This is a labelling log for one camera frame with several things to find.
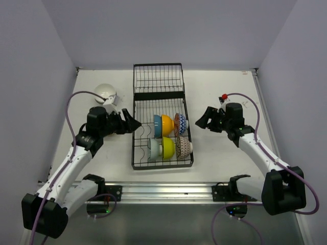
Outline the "blue ceramic bowl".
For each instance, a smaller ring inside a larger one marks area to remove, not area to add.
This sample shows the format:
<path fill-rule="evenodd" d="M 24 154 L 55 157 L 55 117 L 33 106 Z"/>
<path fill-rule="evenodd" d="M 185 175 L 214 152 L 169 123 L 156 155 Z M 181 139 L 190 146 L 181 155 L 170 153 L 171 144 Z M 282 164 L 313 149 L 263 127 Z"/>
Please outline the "blue ceramic bowl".
<path fill-rule="evenodd" d="M 162 137 L 162 118 L 159 115 L 154 115 L 154 137 L 161 138 Z"/>

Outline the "pale grey-green bowl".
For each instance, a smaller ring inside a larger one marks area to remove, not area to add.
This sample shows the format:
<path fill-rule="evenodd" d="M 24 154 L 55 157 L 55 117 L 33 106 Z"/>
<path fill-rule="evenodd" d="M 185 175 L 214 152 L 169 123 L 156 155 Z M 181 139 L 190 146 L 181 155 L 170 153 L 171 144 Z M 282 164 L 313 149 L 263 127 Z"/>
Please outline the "pale grey-green bowl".
<path fill-rule="evenodd" d="M 154 139 L 148 139 L 147 143 L 148 148 L 148 161 L 155 161 L 159 156 L 162 155 L 162 145 Z"/>

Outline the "white ceramic bowl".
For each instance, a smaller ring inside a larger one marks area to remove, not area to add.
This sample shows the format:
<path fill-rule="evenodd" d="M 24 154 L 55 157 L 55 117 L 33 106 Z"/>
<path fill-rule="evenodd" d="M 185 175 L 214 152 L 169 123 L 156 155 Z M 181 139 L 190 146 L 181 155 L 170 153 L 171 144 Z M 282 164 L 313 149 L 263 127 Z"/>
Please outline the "white ceramic bowl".
<path fill-rule="evenodd" d="M 110 96 L 117 95 L 116 89 L 111 84 L 107 83 L 98 85 L 94 89 L 94 93 L 106 99 Z"/>

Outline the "yellow checkered bowl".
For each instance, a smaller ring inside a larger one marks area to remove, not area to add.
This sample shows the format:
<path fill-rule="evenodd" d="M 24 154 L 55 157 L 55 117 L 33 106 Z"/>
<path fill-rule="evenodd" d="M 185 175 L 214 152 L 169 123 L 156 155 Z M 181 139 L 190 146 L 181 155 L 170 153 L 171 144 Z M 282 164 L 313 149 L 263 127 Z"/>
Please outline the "yellow checkered bowl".
<path fill-rule="evenodd" d="M 116 135 L 116 133 L 112 133 L 112 134 L 107 135 L 106 138 L 113 137 L 115 135 Z"/>

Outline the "mint green floral bowl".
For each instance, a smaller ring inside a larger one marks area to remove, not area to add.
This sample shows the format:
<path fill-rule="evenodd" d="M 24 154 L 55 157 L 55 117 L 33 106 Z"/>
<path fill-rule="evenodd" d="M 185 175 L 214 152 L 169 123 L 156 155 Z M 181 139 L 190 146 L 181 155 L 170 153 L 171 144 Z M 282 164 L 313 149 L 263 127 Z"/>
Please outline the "mint green floral bowl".
<path fill-rule="evenodd" d="M 102 104 L 104 104 L 104 102 L 106 101 L 106 99 L 101 99 L 101 98 L 98 98 L 98 97 L 96 97 L 95 98 L 95 101 L 98 103 L 98 104 L 100 104 L 100 105 L 102 105 Z"/>

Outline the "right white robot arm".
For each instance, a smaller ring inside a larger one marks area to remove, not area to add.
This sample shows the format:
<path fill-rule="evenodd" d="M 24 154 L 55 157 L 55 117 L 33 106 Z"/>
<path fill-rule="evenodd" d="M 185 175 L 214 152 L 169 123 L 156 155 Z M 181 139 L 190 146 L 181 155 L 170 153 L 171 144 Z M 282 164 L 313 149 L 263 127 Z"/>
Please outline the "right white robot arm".
<path fill-rule="evenodd" d="M 290 167 L 260 144 L 254 128 L 245 124 L 241 104 L 228 103 L 220 109 L 207 107 L 195 124 L 212 132 L 226 132 L 228 139 L 250 157 L 264 176 L 262 181 L 247 174 L 231 177 L 227 193 L 232 200 L 249 196 L 262 202 L 270 215 L 306 206 L 303 171 Z"/>

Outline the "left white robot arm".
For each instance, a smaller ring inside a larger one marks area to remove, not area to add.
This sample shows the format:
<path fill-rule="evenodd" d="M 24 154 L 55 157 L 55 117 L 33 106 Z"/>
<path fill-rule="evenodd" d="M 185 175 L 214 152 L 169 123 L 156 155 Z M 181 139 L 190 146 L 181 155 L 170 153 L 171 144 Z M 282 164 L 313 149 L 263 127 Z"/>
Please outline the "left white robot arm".
<path fill-rule="evenodd" d="M 34 240 L 35 233 L 58 238 L 65 230 L 69 217 L 91 199 L 117 200 L 106 191 L 103 177 L 88 174 L 77 186 L 73 183 L 102 147 L 104 137 L 133 133 L 141 125 L 127 109 L 111 113 L 103 107 L 89 110 L 86 123 L 73 138 L 66 158 L 55 173 L 35 194 L 27 193 L 22 199 L 23 225 L 32 232 L 30 241 Z"/>

